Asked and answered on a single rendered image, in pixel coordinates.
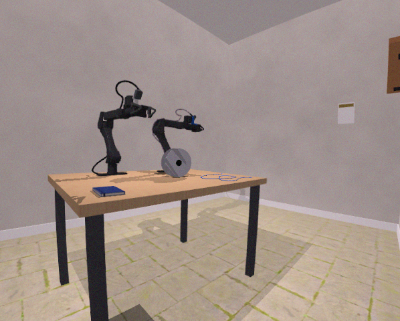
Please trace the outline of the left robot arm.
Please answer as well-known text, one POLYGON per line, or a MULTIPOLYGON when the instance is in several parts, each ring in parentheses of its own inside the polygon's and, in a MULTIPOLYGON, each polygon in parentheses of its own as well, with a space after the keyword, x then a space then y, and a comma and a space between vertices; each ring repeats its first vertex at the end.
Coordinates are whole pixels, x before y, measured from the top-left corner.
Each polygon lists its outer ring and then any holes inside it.
POLYGON ((183 122, 175 122, 175 121, 170 121, 170 120, 165 120, 164 118, 161 118, 157 123, 155 123, 153 127, 153 132, 157 136, 159 142, 161 143, 164 151, 166 152, 167 150, 171 149, 167 139, 165 137, 165 126, 166 127, 171 127, 171 128, 176 128, 176 129, 186 129, 186 130, 192 130, 193 125, 192 123, 192 116, 184 116, 184 121, 183 122), (159 123, 160 122, 160 123, 159 123), (159 135, 157 135, 159 134, 159 135))

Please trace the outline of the grey disc with black centre hole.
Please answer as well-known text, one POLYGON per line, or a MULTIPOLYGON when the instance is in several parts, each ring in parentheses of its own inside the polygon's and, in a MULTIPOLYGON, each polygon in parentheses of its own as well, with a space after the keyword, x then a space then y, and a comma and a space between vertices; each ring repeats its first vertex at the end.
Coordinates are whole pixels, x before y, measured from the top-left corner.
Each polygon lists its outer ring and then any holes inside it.
POLYGON ((172 148, 164 153, 161 166, 166 174, 173 177, 183 177, 191 168, 191 157, 182 148, 172 148))

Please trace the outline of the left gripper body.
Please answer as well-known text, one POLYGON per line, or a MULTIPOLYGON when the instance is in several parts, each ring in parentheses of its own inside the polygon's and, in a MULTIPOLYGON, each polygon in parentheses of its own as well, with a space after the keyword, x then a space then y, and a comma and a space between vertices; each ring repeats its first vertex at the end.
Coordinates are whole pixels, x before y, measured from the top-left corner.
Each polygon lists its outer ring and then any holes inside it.
POLYGON ((194 116, 192 117, 192 123, 193 128, 192 128, 192 132, 199 132, 200 131, 200 124, 194 124, 194 116))

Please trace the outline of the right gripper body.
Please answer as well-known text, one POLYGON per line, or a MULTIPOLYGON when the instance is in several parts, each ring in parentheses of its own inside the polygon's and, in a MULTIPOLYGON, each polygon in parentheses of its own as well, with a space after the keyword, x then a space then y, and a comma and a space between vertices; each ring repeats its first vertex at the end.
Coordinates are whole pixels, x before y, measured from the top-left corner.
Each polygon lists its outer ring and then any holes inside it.
MULTIPOLYGON (((132 97, 132 99, 134 99, 134 98, 132 97)), ((138 104, 138 99, 134 99, 133 102, 138 104)), ((131 116, 140 116, 140 117, 146 118, 146 111, 148 110, 148 106, 144 106, 144 105, 141 105, 141 106, 142 106, 142 109, 140 111, 138 111, 135 115, 131 115, 131 114, 130 115, 131 116)), ((135 110, 137 110, 137 109, 139 109, 139 107, 135 106, 135 110)))

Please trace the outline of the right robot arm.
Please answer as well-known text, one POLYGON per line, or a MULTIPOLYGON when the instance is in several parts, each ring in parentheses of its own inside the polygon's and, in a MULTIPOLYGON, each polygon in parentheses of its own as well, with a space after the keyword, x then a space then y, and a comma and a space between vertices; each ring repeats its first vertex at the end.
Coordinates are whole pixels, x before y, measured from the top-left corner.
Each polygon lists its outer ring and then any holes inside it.
POLYGON ((112 129, 114 125, 114 120, 119 119, 116 117, 122 117, 123 119, 129 119, 130 117, 133 117, 129 113, 131 102, 133 102, 134 99, 140 100, 142 97, 142 93, 143 92, 141 90, 136 89, 133 96, 126 96, 124 100, 123 109, 118 108, 115 111, 111 112, 100 112, 98 120, 98 129, 101 129, 100 131, 103 134, 104 141, 106 144, 106 153, 107 153, 106 163, 108 163, 108 172, 105 175, 102 174, 101 175, 96 174, 96 175, 98 176, 127 175, 127 173, 124 172, 120 173, 117 172, 117 163, 120 162, 121 155, 115 146, 114 139, 112 136, 112 129), (132 99, 132 97, 134 99, 132 99))

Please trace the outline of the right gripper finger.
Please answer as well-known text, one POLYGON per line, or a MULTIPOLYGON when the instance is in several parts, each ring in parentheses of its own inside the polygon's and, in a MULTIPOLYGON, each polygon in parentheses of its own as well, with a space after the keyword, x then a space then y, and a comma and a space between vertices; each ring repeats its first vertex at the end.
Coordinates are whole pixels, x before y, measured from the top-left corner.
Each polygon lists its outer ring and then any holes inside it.
POLYGON ((138 111, 140 111, 142 109, 142 106, 141 105, 138 105, 138 104, 136 104, 136 103, 134 103, 134 102, 131 102, 131 107, 130 107, 130 114, 131 115, 135 115, 138 111), (135 106, 138 106, 138 107, 140 107, 139 109, 137 109, 137 110, 135 110, 135 106))
POLYGON ((151 118, 155 112, 156 112, 156 109, 149 106, 148 107, 148 118, 151 118), (154 112, 151 113, 151 110, 154 110, 154 112))

